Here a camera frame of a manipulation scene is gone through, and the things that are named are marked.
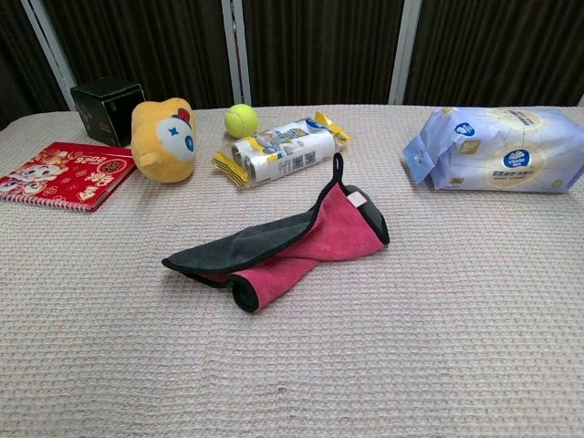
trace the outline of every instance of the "blue wipes package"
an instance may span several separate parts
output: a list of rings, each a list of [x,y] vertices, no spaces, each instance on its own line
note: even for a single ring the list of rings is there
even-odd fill
[[[584,173],[584,129],[559,109],[442,108],[403,153],[435,189],[565,193]]]

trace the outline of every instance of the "spiral binding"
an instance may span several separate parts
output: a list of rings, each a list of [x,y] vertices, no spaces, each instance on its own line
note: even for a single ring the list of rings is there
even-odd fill
[[[62,199],[37,198],[35,196],[26,196],[23,194],[0,195],[0,199],[14,201],[16,203],[30,203],[33,205],[72,210],[75,212],[86,212],[88,210],[88,206],[83,203],[72,203],[71,201],[64,201]]]

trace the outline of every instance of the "beige blanket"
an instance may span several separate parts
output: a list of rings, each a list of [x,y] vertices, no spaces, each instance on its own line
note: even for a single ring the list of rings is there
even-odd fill
[[[187,182],[135,172],[97,212],[0,203],[0,436],[527,436],[584,431],[584,179],[566,195],[413,186],[423,107],[320,107],[389,247],[321,265],[256,315],[161,260],[308,209],[330,162],[242,192],[196,111]],[[262,128],[313,107],[259,109]],[[584,124],[584,109],[567,109]],[[0,173],[77,113],[0,133]]]

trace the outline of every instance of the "microfiber cloth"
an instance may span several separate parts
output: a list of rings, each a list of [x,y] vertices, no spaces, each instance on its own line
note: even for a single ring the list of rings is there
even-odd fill
[[[390,242],[385,219],[366,193],[343,184],[342,173],[336,153],[332,180],[307,212],[185,249],[162,264],[206,285],[230,287],[235,303],[254,312],[320,262],[380,251]]]

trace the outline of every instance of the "white frame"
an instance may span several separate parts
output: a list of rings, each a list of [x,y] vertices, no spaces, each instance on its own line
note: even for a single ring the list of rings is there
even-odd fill
[[[244,24],[244,7],[242,0],[233,0],[234,19],[235,19],[235,37],[237,38],[237,55],[239,56],[239,73],[241,87],[244,94],[244,102],[252,105],[252,93],[249,86],[249,69],[247,66],[247,45],[245,44],[245,24]]]
[[[403,103],[421,8],[422,0],[403,1],[400,35],[395,51],[395,59],[393,60],[393,74],[391,75],[390,98],[388,100],[390,105],[401,105]]]
[[[234,94],[234,103],[241,103],[241,80],[239,78],[239,60],[237,59],[237,47],[235,46],[235,21],[231,0],[221,0],[223,10],[223,27],[225,31],[225,43],[227,44],[227,56],[229,58],[229,74],[231,76],[231,89]]]
[[[75,103],[71,97],[71,88],[77,85],[71,73],[71,67],[63,53],[63,49],[55,35],[47,10],[40,0],[20,0],[25,8],[26,16],[35,30],[36,38],[43,48],[48,65],[53,71],[61,94],[70,110],[75,111]]]

